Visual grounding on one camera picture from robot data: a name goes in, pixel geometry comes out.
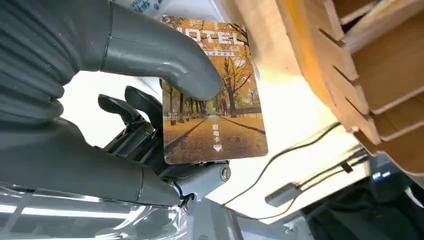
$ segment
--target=transparent plastic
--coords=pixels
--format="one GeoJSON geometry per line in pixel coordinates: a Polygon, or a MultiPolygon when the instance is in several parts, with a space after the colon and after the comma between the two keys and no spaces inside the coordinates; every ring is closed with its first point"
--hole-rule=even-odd
{"type": "Polygon", "coordinates": [[[187,208],[0,185],[1,240],[178,240],[187,208]]]}

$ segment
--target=card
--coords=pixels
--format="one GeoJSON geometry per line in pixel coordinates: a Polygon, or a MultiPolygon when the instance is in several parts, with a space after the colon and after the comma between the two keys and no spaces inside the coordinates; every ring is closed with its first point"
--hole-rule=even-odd
{"type": "Polygon", "coordinates": [[[166,162],[266,155],[267,138],[246,28],[177,16],[163,16],[161,21],[197,42],[222,79],[218,94],[207,101],[192,99],[162,81],[166,162]]]}

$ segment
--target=autumn tree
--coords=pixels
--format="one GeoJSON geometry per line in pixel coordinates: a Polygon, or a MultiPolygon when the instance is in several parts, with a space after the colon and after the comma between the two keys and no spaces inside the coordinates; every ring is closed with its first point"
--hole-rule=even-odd
{"type": "Polygon", "coordinates": [[[232,118],[237,117],[234,94],[252,77],[252,70],[247,69],[248,65],[246,60],[234,63],[231,57],[225,57],[222,64],[225,72],[225,75],[222,76],[222,83],[228,93],[229,113],[232,118]]]}
{"type": "Polygon", "coordinates": [[[182,92],[179,93],[179,123],[184,123],[184,95],[182,92]]]}
{"type": "Polygon", "coordinates": [[[193,99],[190,97],[190,114],[192,115],[193,113],[193,99]]]}
{"type": "Polygon", "coordinates": [[[160,83],[160,86],[162,87],[163,91],[169,95],[169,112],[172,112],[173,111],[173,101],[172,101],[172,99],[173,99],[173,93],[175,92],[175,90],[166,81],[163,81],[162,79],[159,79],[159,81],[160,81],[159,83],[160,83]]]}

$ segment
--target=black cable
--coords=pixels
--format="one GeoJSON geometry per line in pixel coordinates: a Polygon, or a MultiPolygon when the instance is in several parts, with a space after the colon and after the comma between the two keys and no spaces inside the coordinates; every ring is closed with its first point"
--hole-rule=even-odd
{"type": "Polygon", "coordinates": [[[293,198],[293,200],[291,200],[291,202],[290,202],[290,205],[288,205],[288,207],[287,207],[287,208],[286,208],[286,209],[285,209],[282,213],[279,213],[279,214],[274,215],[274,216],[266,216],[266,217],[250,217],[250,216],[242,215],[242,214],[237,213],[237,212],[234,212],[234,214],[235,214],[235,215],[237,215],[237,217],[242,218],[242,219],[250,219],[250,220],[265,220],[265,219],[272,219],[272,218],[279,217],[279,216],[281,216],[281,215],[283,215],[283,214],[287,213],[287,212],[290,210],[290,208],[293,206],[293,204],[295,203],[295,201],[296,201],[296,199],[297,199],[297,198],[298,198],[298,197],[293,198]]]}
{"type": "Polygon", "coordinates": [[[321,175],[323,175],[323,174],[325,174],[325,173],[327,173],[327,172],[329,172],[329,171],[331,171],[333,169],[336,169],[337,167],[340,167],[341,164],[346,163],[346,162],[348,162],[350,160],[353,160],[353,159],[360,158],[360,157],[362,157],[362,156],[364,156],[366,154],[367,154],[367,150],[365,150],[365,148],[359,149],[358,151],[354,152],[352,155],[348,156],[343,161],[341,161],[341,162],[339,162],[339,163],[337,163],[337,164],[335,164],[335,165],[333,165],[333,166],[331,166],[331,167],[329,167],[329,168],[327,168],[327,169],[325,169],[325,170],[323,170],[323,171],[315,174],[314,176],[310,177],[308,180],[302,182],[302,184],[299,185],[299,188],[303,187],[304,185],[306,185],[307,183],[313,181],[314,179],[318,178],[319,176],[321,176],[321,175]]]}
{"type": "MultiPolygon", "coordinates": [[[[365,162],[365,160],[367,160],[367,159],[368,159],[368,157],[367,157],[367,156],[362,157],[362,158],[360,158],[359,160],[357,160],[357,161],[353,162],[352,164],[350,164],[350,166],[351,166],[351,167],[354,167],[354,166],[356,166],[356,165],[358,165],[358,164],[361,164],[361,163],[365,162]]],[[[317,185],[321,184],[321,183],[322,183],[322,182],[324,182],[325,180],[327,180],[327,179],[329,179],[329,178],[333,177],[334,175],[337,175],[337,174],[342,173],[342,172],[344,172],[344,171],[345,171],[345,170],[341,169],[341,170],[335,171],[335,172],[333,172],[333,173],[331,173],[331,174],[329,174],[329,175],[327,175],[327,176],[323,177],[323,178],[322,178],[322,179],[320,179],[319,181],[315,182],[314,184],[312,184],[312,185],[308,186],[307,188],[305,188],[304,190],[302,190],[302,191],[300,192],[300,195],[301,195],[301,194],[303,194],[304,192],[308,191],[309,189],[311,189],[311,188],[313,188],[313,187],[315,187],[315,186],[317,186],[317,185]]],[[[234,214],[235,214],[235,215],[237,215],[239,218],[243,218],[243,219],[250,219],[250,220],[265,220],[265,219],[276,218],[276,217],[279,217],[279,216],[284,215],[285,213],[287,213],[287,212],[290,210],[290,208],[293,206],[293,203],[295,203],[296,199],[297,199],[298,197],[300,197],[300,195],[299,195],[299,196],[297,196],[297,197],[295,197],[295,198],[293,198],[293,200],[291,201],[290,205],[288,205],[288,207],[287,207],[287,208],[286,208],[283,212],[281,212],[281,213],[279,213],[279,214],[276,214],[276,215],[273,215],[273,216],[266,216],[266,217],[249,217],[249,216],[245,216],[245,215],[239,214],[239,213],[237,213],[237,212],[234,212],[234,214]]]]}
{"type": "Polygon", "coordinates": [[[231,198],[230,200],[228,200],[227,202],[225,202],[223,204],[223,206],[229,204],[230,202],[232,202],[234,199],[240,197],[241,195],[245,194],[247,191],[251,190],[258,182],[259,180],[261,180],[262,176],[264,175],[265,171],[267,170],[267,168],[270,166],[270,164],[272,162],[274,162],[278,157],[290,153],[294,150],[298,150],[298,149],[302,149],[302,148],[306,148],[309,147],[315,143],[317,143],[319,140],[321,140],[323,137],[325,137],[329,132],[331,132],[333,129],[335,129],[336,127],[340,126],[341,123],[340,122],[336,122],[333,123],[325,132],[323,132],[319,137],[317,137],[315,140],[299,145],[299,146],[294,146],[294,147],[289,147],[279,153],[277,153],[276,155],[274,155],[273,157],[271,157],[271,159],[269,160],[269,162],[265,165],[265,167],[263,168],[262,172],[259,174],[259,177],[256,179],[256,181],[250,186],[248,187],[246,190],[242,191],[241,193],[237,194],[235,197],[231,198]]]}

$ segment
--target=wooden shelf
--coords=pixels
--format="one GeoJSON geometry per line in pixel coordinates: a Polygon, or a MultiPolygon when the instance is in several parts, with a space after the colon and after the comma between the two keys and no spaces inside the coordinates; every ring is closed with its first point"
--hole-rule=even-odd
{"type": "Polygon", "coordinates": [[[379,145],[372,144],[361,131],[354,135],[373,155],[386,153],[403,171],[416,177],[424,177],[424,126],[379,145]]]}
{"type": "Polygon", "coordinates": [[[372,118],[383,141],[414,131],[424,126],[424,93],[372,118]]]}
{"type": "Polygon", "coordinates": [[[352,55],[369,109],[381,114],[424,91],[424,11],[352,55]]]}
{"type": "Polygon", "coordinates": [[[333,2],[342,25],[368,13],[377,4],[376,0],[333,0],[333,2]]]}
{"type": "Polygon", "coordinates": [[[423,9],[423,0],[382,0],[345,34],[342,41],[350,53],[355,53],[423,9]]]}

